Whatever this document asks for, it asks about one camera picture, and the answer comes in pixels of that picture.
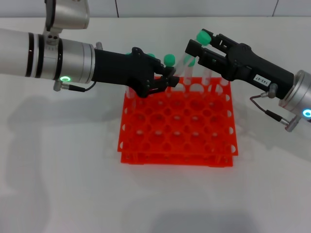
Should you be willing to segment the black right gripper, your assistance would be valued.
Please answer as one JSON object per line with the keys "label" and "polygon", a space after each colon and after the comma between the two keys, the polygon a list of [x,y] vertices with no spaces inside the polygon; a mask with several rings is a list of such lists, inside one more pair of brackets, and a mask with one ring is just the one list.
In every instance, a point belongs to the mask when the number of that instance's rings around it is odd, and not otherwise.
{"label": "black right gripper", "polygon": [[223,73],[222,77],[228,81],[245,81],[265,92],[272,84],[277,85],[276,97],[283,99],[294,84],[294,74],[257,56],[250,46],[233,41],[223,34],[214,33],[202,29],[211,37],[210,44],[227,52],[226,58],[194,40],[190,40],[186,47],[186,53],[192,57],[198,57],[198,64],[216,73]]}

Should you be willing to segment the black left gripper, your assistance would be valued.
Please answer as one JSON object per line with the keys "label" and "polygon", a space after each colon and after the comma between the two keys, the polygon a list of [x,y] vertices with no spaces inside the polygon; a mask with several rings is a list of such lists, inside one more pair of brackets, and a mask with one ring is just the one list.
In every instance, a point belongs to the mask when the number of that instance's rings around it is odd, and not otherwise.
{"label": "black left gripper", "polygon": [[[164,66],[137,47],[130,54],[95,49],[93,80],[130,87],[141,98],[176,87],[179,77],[170,77],[174,72],[174,67]],[[155,74],[163,77],[155,80]]]}

